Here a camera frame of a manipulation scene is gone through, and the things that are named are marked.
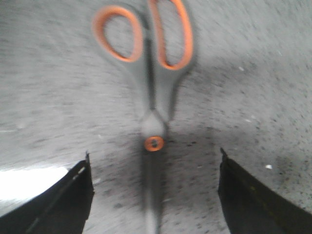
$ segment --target orange pivot screw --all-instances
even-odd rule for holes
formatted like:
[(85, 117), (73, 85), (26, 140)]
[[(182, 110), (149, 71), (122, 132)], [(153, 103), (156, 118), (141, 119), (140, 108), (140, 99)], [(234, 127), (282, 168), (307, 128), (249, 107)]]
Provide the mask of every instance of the orange pivot screw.
[(161, 150), (164, 144), (164, 139), (160, 136), (151, 136), (145, 140), (144, 147), (147, 151), (155, 152)]

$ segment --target speckled floor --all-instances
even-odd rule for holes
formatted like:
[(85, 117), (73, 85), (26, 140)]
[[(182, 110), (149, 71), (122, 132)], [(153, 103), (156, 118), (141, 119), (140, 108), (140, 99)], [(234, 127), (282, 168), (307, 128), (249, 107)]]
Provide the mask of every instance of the speckled floor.
[[(143, 9), (143, 0), (124, 0)], [(91, 153), (86, 234), (144, 233), (139, 125), (122, 73), (90, 33), (104, 1), (0, 1), (0, 170), (71, 167)], [(198, 45), (167, 146), (162, 233), (228, 234), (217, 195), (223, 147), (312, 212), (312, 2), (188, 0)], [(161, 11), (174, 9), (161, 1)], [(169, 60), (181, 55), (164, 22)], [(127, 50), (131, 28), (108, 25)], [(19, 203), (1, 200), (8, 211)]]

